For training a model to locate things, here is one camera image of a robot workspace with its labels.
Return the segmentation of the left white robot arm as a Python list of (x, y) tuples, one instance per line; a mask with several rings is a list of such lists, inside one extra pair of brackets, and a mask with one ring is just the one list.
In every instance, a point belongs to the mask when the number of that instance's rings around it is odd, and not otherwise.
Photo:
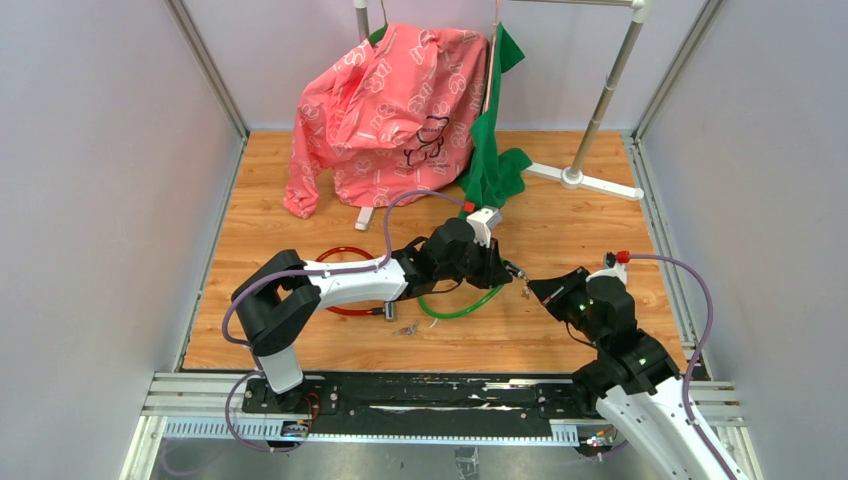
[(370, 260), (325, 263), (293, 250), (273, 256), (232, 296), (246, 344), (265, 377), (268, 400), (283, 413), (306, 400), (294, 343), (310, 318), (363, 301), (398, 302), (435, 293), (438, 283), (491, 290), (513, 279), (496, 239), (480, 240), (467, 221), (451, 218), (427, 237)]

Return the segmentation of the green cable lock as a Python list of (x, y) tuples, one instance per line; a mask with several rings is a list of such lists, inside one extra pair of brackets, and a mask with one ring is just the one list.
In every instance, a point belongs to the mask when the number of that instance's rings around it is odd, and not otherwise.
[[(509, 261), (505, 261), (504, 265), (506, 267), (507, 272), (513, 278), (517, 278), (517, 279), (522, 280), (522, 281), (528, 280), (526, 271), (524, 269), (520, 268), (518, 265), (514, 264), (513, 262), (509, 262)], [(489, 290), (487, 293), (485, 293), (480, 299), (478, 299), (474, 303), (472, 303), (472, 304), (470, 304), (466, 307), (459, 308), (457, 310), (450, 311), (450, 312), (441, 312), (441, 311), (434, 310), (427, 303), (427, 300), (426, 300), (425, 297), (419, 297), (417, 299), (417, 304), (418, 304), (419, 308), (421, 309), (421, 311), (424, 312), (426, 315), (428, 315), (430, 318), (432, 318), (434, 320), (434, 322), (438, 322), (438, 321), (441, 321), (441, 320), (449, 321), (449, 320), (454, 320), (454, 319), (458, 319), (458, 318), (468, 316), (468, 315), (476, 312), (477, 310), (481, 309), (483, 306), (487, 305), (492, 299), (494, 299), (500, 293), (500, 291), (503, 288), (504, 288), (503, 285), (494, 287), (493, 289)]]

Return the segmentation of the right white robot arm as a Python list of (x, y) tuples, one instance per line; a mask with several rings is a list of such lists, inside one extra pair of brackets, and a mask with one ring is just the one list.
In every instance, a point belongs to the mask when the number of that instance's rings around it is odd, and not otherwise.
[(638, 325), (626, 271), (578, 268), (530, 280), (529, 291), (556, 320), (579, 331), (593, 361), (574, 372), (571, 403), (600, 416), (668, 479), (744, 479), (696, 408), (684, 375), (663, 344)]

